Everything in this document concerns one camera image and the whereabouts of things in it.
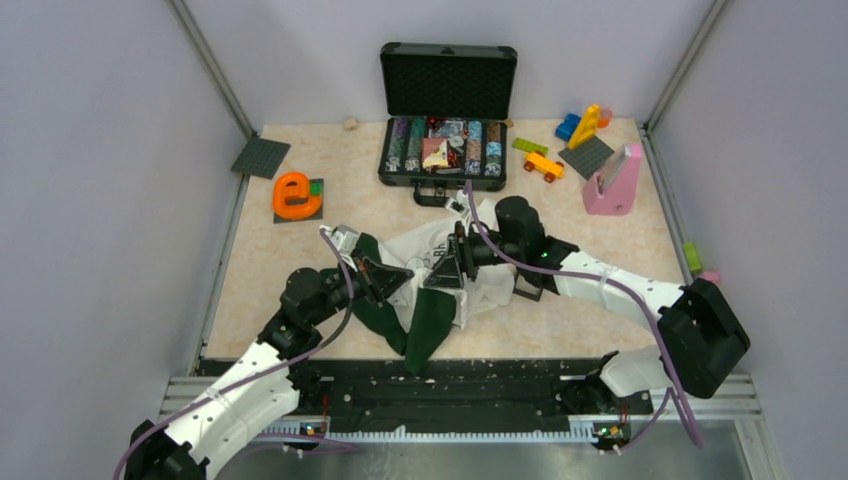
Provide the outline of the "white and green garment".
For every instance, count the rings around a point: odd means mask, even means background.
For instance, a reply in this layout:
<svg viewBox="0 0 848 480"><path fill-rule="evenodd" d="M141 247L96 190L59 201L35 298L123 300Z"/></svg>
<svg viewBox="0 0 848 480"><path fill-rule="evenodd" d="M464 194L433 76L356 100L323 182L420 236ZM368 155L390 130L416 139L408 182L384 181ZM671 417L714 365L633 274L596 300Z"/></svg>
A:
<svg viewBox="0 0 848 480"><path fill-rule="evenodd" d="M362 233L356 248L367 257L390 266L409 267L414 277L379 306L368 300L353 304L352 315L389 347L404 357L405 367L420 373L455 327L463 328L473 316L509 304L515 280L506 264L480 269L475 282L461 290L428 289L423 281L446 253L447 237L455 223L470 225L468 214L450 213L387 242Z"/></svg>

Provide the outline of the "black square frame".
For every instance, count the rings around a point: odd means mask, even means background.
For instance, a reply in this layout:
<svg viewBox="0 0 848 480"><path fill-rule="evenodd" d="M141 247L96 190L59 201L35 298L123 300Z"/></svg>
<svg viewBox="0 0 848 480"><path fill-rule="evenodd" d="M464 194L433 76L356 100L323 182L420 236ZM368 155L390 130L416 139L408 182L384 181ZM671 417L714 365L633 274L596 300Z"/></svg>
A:
<svg viewBox="0 0 848 480"><path fill-rule="evenodd" d="M539 302L545 291L545 280L538 275L531 275L527 278L524 275L517 273L514 276L514 286L512 293L521 298Z"/></svg>

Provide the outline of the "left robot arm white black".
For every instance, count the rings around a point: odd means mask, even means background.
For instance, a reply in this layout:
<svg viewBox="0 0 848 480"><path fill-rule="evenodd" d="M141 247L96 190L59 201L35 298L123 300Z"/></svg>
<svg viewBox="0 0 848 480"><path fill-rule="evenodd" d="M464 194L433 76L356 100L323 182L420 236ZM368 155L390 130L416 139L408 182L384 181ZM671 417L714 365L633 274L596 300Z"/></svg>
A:
<svg viewBox="0 0 848 480"><path fill-rule="evenodd" d="M378 306L412 278L412 271L360 254L330 275L295 270L281 306L245 353L203 393L170 417L133 432L113 473L116 479L214 479L266 427L319 404L320 386L292 366L329 342L317 327L355 301Z"/></svg>

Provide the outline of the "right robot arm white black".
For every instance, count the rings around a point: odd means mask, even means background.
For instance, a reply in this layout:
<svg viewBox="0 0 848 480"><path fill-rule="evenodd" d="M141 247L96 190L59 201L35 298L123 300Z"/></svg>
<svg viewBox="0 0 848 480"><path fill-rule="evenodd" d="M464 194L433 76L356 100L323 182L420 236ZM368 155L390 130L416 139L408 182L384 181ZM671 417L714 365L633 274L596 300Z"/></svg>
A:
<svg viewBox="0 0 848 480"><path fill-rule="evenodd" d="M749 350L750 339L716 284L662 282L598 260L547 234L521 196L499 200L494 214L493 229L478 215L470 225L456 224L424 286L459 290L482 267L510 263L537 288L592 302L650 331L654 345L602 360L586 385L594 409L612 412L629 395L668 387L708 399Z"/></svg>

